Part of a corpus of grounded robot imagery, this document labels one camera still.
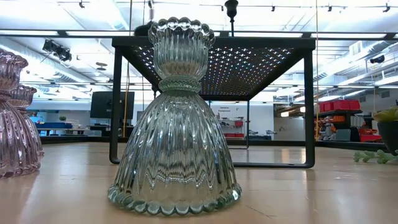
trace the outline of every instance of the glass candle holder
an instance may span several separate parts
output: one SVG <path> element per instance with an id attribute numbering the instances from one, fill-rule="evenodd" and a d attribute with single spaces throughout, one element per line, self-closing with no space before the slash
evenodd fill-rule
<path id="1" fill-rule="evenodd" d="M 31 153 L 35 153 L 37 156 L 43 156 L 43 146 L 40 140 L 39 132 L 37 131 L 36 125 L 28 117 L 26 108 L 32 104 L 33 94 L 37 90 L 32 87 L 18 85 L 14 90 L 10 91 L 11 99 L 8 101 L 14 106 L 24 117 L 25 130 L 29 135 L 29 150 Z M 37 159 L 32 156 L 32 162 L 37 162 Z"/>
<path id="2" fill-rule="evenodd" d="M 151 215 L 225 208 L 242 191 L 221 126 L 198 95 L 214 33 L 199 21 L 171 17 L 153 23 L 149 40 L 162 94 L 134 128 L 108 197 Z"/>
<path id="3" fill-rule="evenodd" d="M 23 116 L 9 102 L 21 70 L 28 65 L 21 56 L 0 49 L 0 178 L 35 170 L 27 160 L 28 133 Z"/>

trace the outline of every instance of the green plant pot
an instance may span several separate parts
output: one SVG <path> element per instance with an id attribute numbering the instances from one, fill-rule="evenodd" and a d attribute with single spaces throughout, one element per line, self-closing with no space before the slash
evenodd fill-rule
<path id="1" fill-rule="evenodd" d="M 398 149 L 398 121 L 378 122 L 379 133 L 391 154 L 397 155 Z"/>

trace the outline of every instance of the purple glass vase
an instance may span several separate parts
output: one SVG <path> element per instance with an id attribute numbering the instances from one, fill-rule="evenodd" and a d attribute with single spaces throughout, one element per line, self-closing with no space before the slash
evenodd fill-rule
<path id="1" fill-rule="evenodd" d="M 36 92 L 37 90 L 35 88 L 18 85 L 16 89 L 10 91 L 11 99 L 8 102 L 23 115 L 28 135 L 31 137 L 30 140 L 32 140 L 30 142 L 32 150 L 35 151 L 38 156 L 43 156 L 44 152 L 39 132 L 37 131 L 36 125 L 26 114 L 26 108 L 32 104 L 33 94 Z"/>
<path id="2" fill-rule="evenodd" d="M 28 174 L 40 164 L 29 155 L 24 117 L 9 102 L 27 60 L 0 49 L 0 178 Z"/>

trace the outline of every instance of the television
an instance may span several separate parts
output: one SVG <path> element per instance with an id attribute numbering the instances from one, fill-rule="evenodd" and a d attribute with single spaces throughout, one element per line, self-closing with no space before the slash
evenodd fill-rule
<path id="1" fill-rule="evenodd" d="M 124 105 L 126 92 L 120 92 L 120 115 L 119 119 L 124 119 Z M 93 93 L 91 97 L 91 118 L 111 118 L 112 112 L 112 91 L 97 91 Z M 132 119 L 134 111 L 134 92 L 127 94 L 127 119 Z"/>

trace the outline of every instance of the wooden table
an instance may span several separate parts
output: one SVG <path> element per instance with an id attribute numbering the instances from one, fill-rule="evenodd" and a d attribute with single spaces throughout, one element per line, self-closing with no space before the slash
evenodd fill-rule
<path id="1" fill-rule="evenodd" d="M 125 144 L 119 144 L 120 154 Z M 40 172 L 0 179 L 0 223 L 390 224 L 397 223 L 398 164 L 355 163 L 354 151 L 317 148 L 313 169 L 236 169 L 240 202 L 215 213 L 148 217 L 108 202 L 118 167 L 109 144 L 45 145 Z M 301 162 L 300 147 L 231 150 L 236 162 Z"/>

